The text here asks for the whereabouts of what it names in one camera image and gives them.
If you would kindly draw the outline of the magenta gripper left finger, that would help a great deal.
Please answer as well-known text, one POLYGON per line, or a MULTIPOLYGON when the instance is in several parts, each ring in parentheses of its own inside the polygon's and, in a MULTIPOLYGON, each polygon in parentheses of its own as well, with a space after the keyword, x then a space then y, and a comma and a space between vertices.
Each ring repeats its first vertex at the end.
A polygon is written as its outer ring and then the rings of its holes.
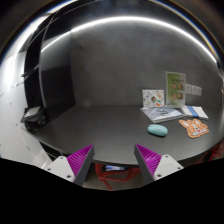
POLYGON ((89 145, 68 157, 59 156, 46 168, 46 171, 82 186, 94 154, 94 146, 89 145))

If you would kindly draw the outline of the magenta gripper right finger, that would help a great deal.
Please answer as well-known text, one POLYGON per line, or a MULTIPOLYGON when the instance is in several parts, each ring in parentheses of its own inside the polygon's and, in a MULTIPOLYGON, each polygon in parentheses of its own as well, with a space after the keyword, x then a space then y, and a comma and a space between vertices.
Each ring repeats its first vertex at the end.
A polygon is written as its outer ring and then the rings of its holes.
POLYGON ((138 144, 134 146, 134 155, 146 183, 152 183, 183 169, 170 155, 160 155, 138 144))

